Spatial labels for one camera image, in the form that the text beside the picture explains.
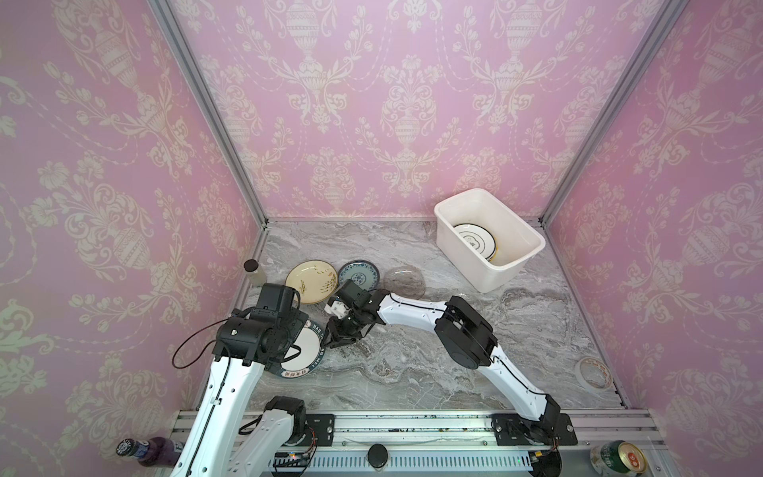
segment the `bottle cap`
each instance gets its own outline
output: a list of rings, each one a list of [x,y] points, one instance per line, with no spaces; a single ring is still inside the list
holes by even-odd
[[[257,263],[257,260],[254,259],[248,259],[246,262],[243,263],[243,269],[247,272],[254,272],[259,268],[259,263]]]
[[[121,457],[132,456],[136,450],[138,445],[135,439],[125,439],[117,445],[117,455]]]

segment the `yellow plate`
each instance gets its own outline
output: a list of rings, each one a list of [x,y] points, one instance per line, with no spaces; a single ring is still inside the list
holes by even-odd
[[[336,270],[323,260],[308,260],[289,272],[286,286],[299,292],[303,304],[312,305],[329,298],[336,290]]]

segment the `plate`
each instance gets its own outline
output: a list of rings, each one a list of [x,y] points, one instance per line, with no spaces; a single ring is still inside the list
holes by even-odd
[[[339,269],[339,283],[352,280],[360,288],[373,290],[379,284],[379,270],[367,260],[353,260]]]
[[[495,239],[490,232],[474,224],[456,225],[454,229],[482,258],[486,260],[493,258],[493,255],[495,255]]]
[[[387,270],[384,288],[396,295],[418,300],[427,292],[427,283],[421,270],[413,265],[403,265]]]
[[[299,346],[299,349],[292,345],[284,359],[291,358],[297,353],[299,355],[286,363],[281,363],[281,371],[278,375],[289,379],[300,378],[315,369],[326,352],[326,349],[320,346],[323,340],[324,329],[312,320],[305,321],[302,331],[294,341],[294,345]]]
[[[336,290],[336,270],[323,260],[308,260],[289,272],[286,286],[299,292],[303,305],[312,305]]]
[[[575,377],[586,391],[594,394],[612,387],[612,372],[601,359],[586,356],[575,364]]]

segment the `white plastic bin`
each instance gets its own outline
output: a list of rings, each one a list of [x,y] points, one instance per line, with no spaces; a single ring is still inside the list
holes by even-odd
[[[524,268],[527,260],[543,250],[546,239],[503,202],[484,189],[470,189],[434,207],[437,246],[481,293],[495,290]],[[496,243],[488,262],[454,227],[474,224],[489,231]]]

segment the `plate in bin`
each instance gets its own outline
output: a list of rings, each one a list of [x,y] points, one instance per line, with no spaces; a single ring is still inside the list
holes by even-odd
[[[488,262],[493,259],[493,256],[495,255],[495,239],[490,232],[479,225],[474,224],[456,225],[453,229],[458,235],[466,240],[466,243],[471,245],[482,258],[486,259]]]

